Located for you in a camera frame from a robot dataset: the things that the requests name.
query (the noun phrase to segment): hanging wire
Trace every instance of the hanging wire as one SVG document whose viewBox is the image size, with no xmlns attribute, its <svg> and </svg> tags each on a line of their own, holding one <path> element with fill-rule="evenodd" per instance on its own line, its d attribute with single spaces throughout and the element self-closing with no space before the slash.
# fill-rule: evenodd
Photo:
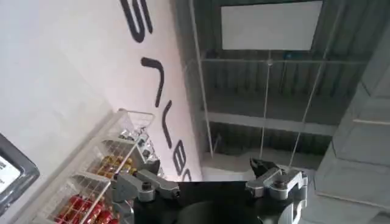
<svg viewBox="0 0 390 224">
<path fill-rule="evenodd" d="M 192 27 L 193 27 L 193 35 L 194 35 L 194 41 L 195 41 L 195 49 L 196 49 L 196 61 L 197 61 L 197 65 L 198 65 L 198 73 L 199 73 L 199 78 L 200 78 L 200 88 L 202 90 L 203 108 L 205 110 L 208 146 L 210 148 L 211 158 L 213 158 L 214 157 L 213 143 L 211 141 L 210 123 L 208 120 L 208 107 L 207 107 L 207 102 L 206 102 L 206 91 L 205 91 L 204 80 L 203 80 L 202 61 L 200 60 L 199 40 L 197 38 L 197 29 L 196 29 L 197 26 L 196 26 L 196 20 L 195 20 L 195 8 L 194 8 L 194 1 L 193 0 L 190 1 L 190 12 L 191 12 L 191 23 L 192 23 Z"/>
<path fill-rule="evenodd" d="M 292 161 L 294 159 L 294 155 L 295 155 L 295 152 L 297 150 L 300 134 L 303 132 L 303 129 L 305 128 L 305 121 L 306 121 L 307 112 L 308 112 L 309 107 L 311 105 L 311 101 L 313 99 L 314 93 L 316 92 L 316 87 L 317 87 L 317 83 L 318 83 L 319 77 L 320 77 L 320 75 L 322 73 L 322 70 L 324 69 L 324 65 L 325 65 L 324 61 L 327 59 L 327 55 L 328 55 L 328 52 L 330 50 L 330 46 L 332 46 L 332 44 L 333 44 L 333 42 L 335 40 L 336 31 L 337 31 L 337 28 L 339 26 L 339 20 L 340 20 L 340 17 L 342 16 L 342 13 L 344 11 L 344 7 L 345 7 L 345 0 L 340 2 L 335 22 L 333 23 L 333 26 L 331 28 L 329 39 L 327 41 L 327 45 L 326 45 L 324 54 L 322 55 L 322 62 L 320 63 L 320 65 L 318 67 L 318 72 L 317 72 L 317 75 L 316 75 L 316 79 L 314 80 L 313 88 L 311 89 L 311 92 L 310 92 L 309 101 L 308 101 L 308 103 L 306 105 L 306 109 L 305 109 L 305 112 L 303 114 L 302 126 L 301 126 L 300 131 L 298 132 L 297 140 L 295 141 L 294 150 L 292 151 L 292 155 L 290 157 L 290 162 L 288 164 L 288 169 L 291 168 L 291 165 L 293 163 Z"/>
<path fill-rule="evenodd" d="M 269 86 L 269 73 L 271 71 L 272 60 L 271 60 L 271 50 L 268 52 L 268 61 L 267 61 L 267 83 L 266 83 L 266 94 L 264 99 L 264 113 L 263 113 L 263 131 L 261 132 L 261 146 L 260 146 L 260 155 L 259 159 L 263 156 L 263 146 L 264 146 L 264 134 L 266 132 L 266 116 L 267 116 L 267 105 L 268 105 L 268 86 Z"/>
</svg>

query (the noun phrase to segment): white sign board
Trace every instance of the white sign board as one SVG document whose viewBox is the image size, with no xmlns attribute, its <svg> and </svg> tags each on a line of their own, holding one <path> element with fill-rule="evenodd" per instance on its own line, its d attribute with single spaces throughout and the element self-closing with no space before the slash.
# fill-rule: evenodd
<svg viewBox="0 0 390 224">
<path fill-rule="evenodd" d="M 225 50 L 310 50 L 322 1 L 221 7 Z"/>
<path fill-rule="evenodd" d="M 20 171 L 0 156 L 0 194 L 19 176 Z"/>
</svg>

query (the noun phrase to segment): black lettering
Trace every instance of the black lettering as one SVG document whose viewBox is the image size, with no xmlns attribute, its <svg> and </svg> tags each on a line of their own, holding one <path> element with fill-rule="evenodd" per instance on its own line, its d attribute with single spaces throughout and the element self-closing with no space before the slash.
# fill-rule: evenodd
<svg viewBox="0 0 390 224">
<path fill-rule="evenodd" d="M 149 33 L 152 33 L 153 32 L 152 21 L 151 21 L 150 15 L 149 15 L 149 9 L 147 8 L 147 5 L 146 5 L 146 0 L 140 0 L 140 1 L 141 1 L 141 5 L 143 8 L 143 13 L 144 13 L 144 17 L 146 20 L 147 29 L 148 29 Z M 142 21 L 141 10 L 140 10 L 140 5 L 138 4 L 138 1 L 133 0 L 132 5 L 133 5 L 135 18 L 137 20 L 139 30 L 137 30 L 137 27 L 135 26 L 133 15 L 132 15 L 132 12 L 130 10 L 129 2 L 127 2 L 127 0 L 121 0 L 121 5 L 123 8 L 123 12 L 126 16 L 126 20 L 127 20 L 127 24 L 129 25 L 130 32 L 132 33 L 133 39 L 135 41 L 137 41 L 138 43 L 142 42 L 145 38 L 145 25 Z"/>
<path fill-rule="evenodd" d="M 163 65 L 157 60 L 151 58 L 145 58 L 145 57 L 141 59 L 141 65 L 144 67 L 157 69 L 160 73 L 160 83 L 158 84 L 157 96 L 155 101 L 155 107 L 159 107 L 161 101 L 161 95 L 163 93 L 163 88 L 164 88 L 164 80 L 165 80 Z"/>
<path fill-rule="evenodd" d="M 168 147 L 171 149 L 172 148 L 172 140 L 171 140 L 171 136 L 169 135 L 169 131 L 168 131 L 168 127 L 166 126 L 166 115 L 168 114 L 168 111 L 169 109 L 171 108 L 172 106 L 172 101 L 170 100 L 168 102 L 168 104 L 166 105 L 166 107 L 164 108 L 164 111 L 163 111 L 163 131 L 164 131 L 164 135 L 165 135 L 165 139 L 166 139 L 166 142 L 168 143 Z"/>
<path fill-rule="evenodd" d="M 185 155 L 183 141 L 179 140 L 173 152 L 173 163 L 179 176 L 182 174 L 186 162 L 187 157 Z"/>
<path fill-rule="evenodd" d="M 191 178 L 191 172 L 189 169 L 186 169 L 184 171 L 183 177 L 182 177 L 182 182 L 191 182 L 193 179 Z"/>
</svg>

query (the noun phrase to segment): white wire shelf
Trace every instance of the white wire shelf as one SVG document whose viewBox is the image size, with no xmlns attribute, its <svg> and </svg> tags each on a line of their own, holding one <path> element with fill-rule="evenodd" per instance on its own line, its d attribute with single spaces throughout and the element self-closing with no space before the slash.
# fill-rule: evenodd
<svg viewBox="0 0 390 224">
<path fill-rule="evenodd" d="M 138 144 L 125 139 L 96 138 L 88 151 L 79 172 L 108 179 L 119 171 L 132 173 L 145 163 Z"/>
<path fill-rule="evenodd" d="M 109 185 L 108 180 L 96 181 L 81 175 L 69 177 L 41 208 L 33 223 L 79 223 L 87 210 L 103 198 Z M 105 202 L 102 204 L 104 209 L 110 209 Z"/>
<path fill-rule="evenodd" d="M 93 223 L 103 211 L 116 219 L 107 189 L 114 174 L 133 173 L 146 163 L 144 149 L 154 153 L 146 132 L 153 119 L 147 113 L 115 113 L 77 155 L 77 168 L 43 203 L 33 223 Z"/>
<path fill-rule="evenodd" d="M 154 115 L 119 109 L 118 112 L 103 126 L 97 134 L 103 137 L 126 136 L 126 139 L 136 141 L 154 120 Z"/>
</svg>

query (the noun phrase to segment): ceiling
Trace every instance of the ceiling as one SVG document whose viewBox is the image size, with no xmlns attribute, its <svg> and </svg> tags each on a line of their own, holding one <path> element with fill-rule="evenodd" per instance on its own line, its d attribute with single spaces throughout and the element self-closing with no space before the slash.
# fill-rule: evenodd
<svg viewBox="0 0 390 224">
<path fill-rule="evenodd" d="M 300 1 L 194 2 L 219 153 L 260 147 L 266 127 L 264 147 L 292 151 L 301 132 L 297 152 L 323 155 L 390 16 L 390 1 L 326 0 L 310 51 L 222 50 L 220 6 L 283 2 Z"/>
</svg>

